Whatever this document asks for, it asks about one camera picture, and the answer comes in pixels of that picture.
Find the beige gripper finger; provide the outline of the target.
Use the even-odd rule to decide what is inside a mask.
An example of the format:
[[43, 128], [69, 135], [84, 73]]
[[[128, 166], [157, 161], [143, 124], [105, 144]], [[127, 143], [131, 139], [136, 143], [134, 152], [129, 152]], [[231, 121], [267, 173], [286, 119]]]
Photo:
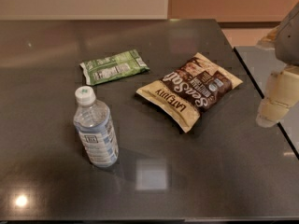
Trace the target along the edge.
[[263, 36], [257, 43], [258, 49], [270, 50], [275, 48], [275, 42], [278, 34], [279, 26], [274, 27], [270, 30], [267, 35]]
[[298, 102], [299, 67], [288, 64], [281, 71], [273, 71], [270, 74], [264, 98], [259, 104], [257, 124], [264, 128], [273, 127]]

